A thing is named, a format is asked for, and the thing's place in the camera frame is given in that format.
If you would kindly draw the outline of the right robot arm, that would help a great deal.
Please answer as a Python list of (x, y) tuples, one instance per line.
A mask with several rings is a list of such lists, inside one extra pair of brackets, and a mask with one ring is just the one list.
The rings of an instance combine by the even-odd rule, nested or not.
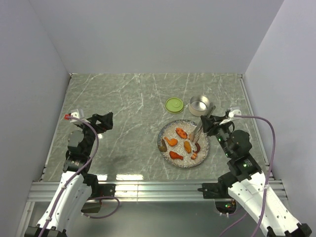
[(250, 135), (243, 130), (230, 130), (233, 121), (243, 117), (239, 109), (228, 109), (224, 116), (214, 116), (211, 105), (200, 117), (200, 123), (191, 137), (198, 135), (216, 137), (226, 157), (229, 172), (216, 183), (203, 183), (198, 191), (204, 199), (232, 198), (237, 201), (255, 222), (253, 236), (258, 231), (267, 237), (309, 237), (312, 230), (299, 222), (284, 206), (269, 184), (271, 169), (266, 173), (250, 154)]

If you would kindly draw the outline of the orange fish toy food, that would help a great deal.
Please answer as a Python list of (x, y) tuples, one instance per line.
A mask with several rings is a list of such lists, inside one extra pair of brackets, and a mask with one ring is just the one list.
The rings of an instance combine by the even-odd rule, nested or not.
[(175, 131), (180, 138), (182, 138), (182, 139), (188, 138), (187, 133), (182, 128), (177, 127)]

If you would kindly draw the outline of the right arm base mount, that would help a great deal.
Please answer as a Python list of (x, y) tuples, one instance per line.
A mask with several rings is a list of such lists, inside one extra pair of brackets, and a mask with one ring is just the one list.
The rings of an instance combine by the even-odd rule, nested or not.
[(230, 172), (220, 176), (218, 182), (202, 183), (197, 190), (202, 192), (204, 199), (213, 199), (215, 208), (220, 214), (232, 215), (237, 210), (237, 203), (228, 194), (228, 188), (237, 181), (237, 178)]

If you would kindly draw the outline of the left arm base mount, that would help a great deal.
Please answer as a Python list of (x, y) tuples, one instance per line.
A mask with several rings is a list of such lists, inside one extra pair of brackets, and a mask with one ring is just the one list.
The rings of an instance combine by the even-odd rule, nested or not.
[(84, 178), (84, 183), (92, 188), (92, 194), (88, 201), (84, 204), (81, 211), (84, 214), (98, 213), (101, 209), (102, 200), (96, 199), (100, 197), (114, 197), (116, 184), (114, 183), (99, 183), (98, 178), (94, 174), (87, 174)]

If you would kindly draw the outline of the dark red sausage toy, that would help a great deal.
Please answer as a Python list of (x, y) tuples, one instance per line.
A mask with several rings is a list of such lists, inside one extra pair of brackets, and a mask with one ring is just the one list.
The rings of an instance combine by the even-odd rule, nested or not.
[(200, 151), (200, 145), (198, 142), (195, 142), (195, 146), (196, 146), (196, 150), (194, 151), (194, 153), (199, 153)]

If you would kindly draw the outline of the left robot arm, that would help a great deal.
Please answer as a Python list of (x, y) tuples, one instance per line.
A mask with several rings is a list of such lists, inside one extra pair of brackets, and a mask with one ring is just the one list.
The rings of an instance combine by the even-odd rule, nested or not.
[(86, 201), (100, 192), (97, 176), (88, 171), (99, 147), (98, 135), (113, 128), (113, 113), (84, 118), (81, 110), (73, 110), (64, 119), (78, 129), (68, 137), (62, 176), (52, 201), (36, 226), (26, 229), (26, 237), (67, 236)]

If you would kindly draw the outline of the orange drumstick toy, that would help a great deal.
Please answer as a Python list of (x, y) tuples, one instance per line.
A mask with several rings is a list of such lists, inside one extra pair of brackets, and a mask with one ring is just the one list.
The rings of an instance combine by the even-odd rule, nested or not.
[(173, 152), (173, 151), (169, 152), (169, 156), (170, 156), (171, 159), (179, 159), (179, 160), (183, 160), (184, 159), (183, 156), (181, 156), (178, 153)]

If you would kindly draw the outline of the striped bacon toy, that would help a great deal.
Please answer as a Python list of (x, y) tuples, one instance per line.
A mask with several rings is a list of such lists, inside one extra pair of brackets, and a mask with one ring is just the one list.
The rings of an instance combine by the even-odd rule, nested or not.
[(192, 156), (191, 156), (191, 159), (192, 159), (192, 160), (195, 160), (195, 159), (197, 158), (197, 156), (198, 156), (197, 153), (193, 153)]

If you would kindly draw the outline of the orange fried nugget toy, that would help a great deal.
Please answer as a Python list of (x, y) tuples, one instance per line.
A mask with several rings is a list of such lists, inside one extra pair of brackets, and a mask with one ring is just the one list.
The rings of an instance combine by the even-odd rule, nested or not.
[(184, 149), (188, 154), (192, 152), (191, 144), (189, 141), (184, 142)]

